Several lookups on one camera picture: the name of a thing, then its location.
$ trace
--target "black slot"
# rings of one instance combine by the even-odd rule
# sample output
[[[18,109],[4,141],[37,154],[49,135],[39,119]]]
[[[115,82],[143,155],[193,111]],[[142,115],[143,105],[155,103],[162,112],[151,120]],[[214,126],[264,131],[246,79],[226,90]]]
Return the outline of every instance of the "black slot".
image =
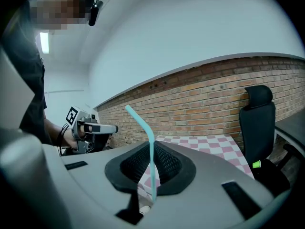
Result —
[[[238,210],[247,220],[253,215],[261,211],[261,208],[242,190],[242,188],[234,181],[222,184],[226,193],[236,205]]]
[[[85,161],[80,161],[80,162],[76,162],[76,163],[67,164],[65,166],[66,166],[67,170],[72,170],[72,169],[86,166],[86,165],[87,165],[87,163]]]
[[[101,131],[101,127],[99,125],[92,125],[92,131],[93,132],[100,132]]]

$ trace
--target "white ceiling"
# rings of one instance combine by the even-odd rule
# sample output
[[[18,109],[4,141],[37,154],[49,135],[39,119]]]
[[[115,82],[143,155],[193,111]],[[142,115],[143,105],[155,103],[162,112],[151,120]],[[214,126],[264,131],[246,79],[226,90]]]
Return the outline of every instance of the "white ceiling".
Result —
[[[57,63],[88,67],[102,50],[111,33],[143,0],[102,0],[104,6],[93,27],[69,25],[68,29],[50,33],[50,54],[43,54],[46,66]]]

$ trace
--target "white wall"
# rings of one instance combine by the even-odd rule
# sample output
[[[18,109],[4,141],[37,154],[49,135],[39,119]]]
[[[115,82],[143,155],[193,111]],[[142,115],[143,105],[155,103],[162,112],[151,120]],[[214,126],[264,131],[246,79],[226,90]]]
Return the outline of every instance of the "white wall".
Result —
[[[63,126],[71,106],[96,114],[90,106],[88,68],[83,65],[67,65],[58,62],[45,63],[46,117]]]
[[[305,58],[273,0],[145,0],[91,65],[92,105],[182,68],[249,55]]]

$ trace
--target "pink checkered tablecloth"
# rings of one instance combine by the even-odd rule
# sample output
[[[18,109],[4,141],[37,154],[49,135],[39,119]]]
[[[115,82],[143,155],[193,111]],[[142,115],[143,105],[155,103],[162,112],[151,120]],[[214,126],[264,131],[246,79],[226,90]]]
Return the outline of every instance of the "pink checkered tablecloth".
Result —
[[[200,152],[219,156],[238,169],[245,172],[254,179],[250,167],[240,151],[238,145],[230,135],[208,135],[208,136],[157,136],[156,141],[178,144]],[[156,185],[160,186],[159,174],[156,169]],[[145,173],[138,183],[138,194],[152,199],[150,166],[148,165]]]

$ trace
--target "person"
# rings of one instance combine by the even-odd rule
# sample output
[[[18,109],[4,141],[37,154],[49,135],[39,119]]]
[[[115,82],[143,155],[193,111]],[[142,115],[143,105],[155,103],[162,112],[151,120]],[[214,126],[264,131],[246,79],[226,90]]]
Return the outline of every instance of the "person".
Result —
[[[14,14],[1,44],[8,58],[35,96],[21,121],[20,129],[39,138],[41,143],[57,146],[61,127],[46,118],[44,64],[36,36],[41,30],[64,29],[90,17],[94,0],[28,0]],[[62,146],[77,147],[71,129],[64,133]]]

